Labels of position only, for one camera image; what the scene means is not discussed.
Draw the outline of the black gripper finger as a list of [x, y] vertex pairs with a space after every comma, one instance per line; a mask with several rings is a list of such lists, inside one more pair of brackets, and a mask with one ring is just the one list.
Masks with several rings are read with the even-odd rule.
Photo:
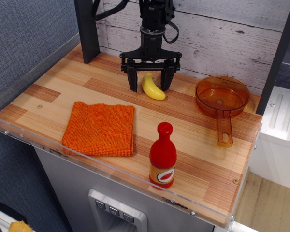
[[127, 68], [127, 76], [130, 89], [133, 92], [137, 92], [138, 88], [138, 77], [137, 77], [137, 70], [134, 67]]
[[163, 91], [167, 91], [172, 83], [176, 68], [165, 68], [161, 71], [160, 84]]

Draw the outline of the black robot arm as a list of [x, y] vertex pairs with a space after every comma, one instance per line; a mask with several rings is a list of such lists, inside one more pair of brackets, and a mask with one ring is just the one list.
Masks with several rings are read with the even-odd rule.
[[141, 0], [139, 1], [141, 45], [138, 49], [123, 52], [121, 57], [121, 71], [127, 74], [130, 89], [134, 92], [138, 88], [138, 71], [161, 71], [160, 84], [163, 91], [170, 88], [174, 73], [180, 70], [180, 52], [162, 49], [162, 40], [168, 44], [172, 40], [165, 36], [166, 25], [179, 32], [178, 27], [171, 22], [174, 18], [175, 7], [171, 0]]

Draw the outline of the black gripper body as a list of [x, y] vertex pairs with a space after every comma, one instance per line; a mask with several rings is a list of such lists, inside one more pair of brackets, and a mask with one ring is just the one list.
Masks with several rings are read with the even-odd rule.
[[121, 70], [135, 68], [140, 71], [163, 70], [173, 67], [174, 71], [180, 70], [180, 52], [162, 49], [162, 40], [165, 39], [165, 30], [141, 30], [141, 46], [133, 51], [120, 54]]

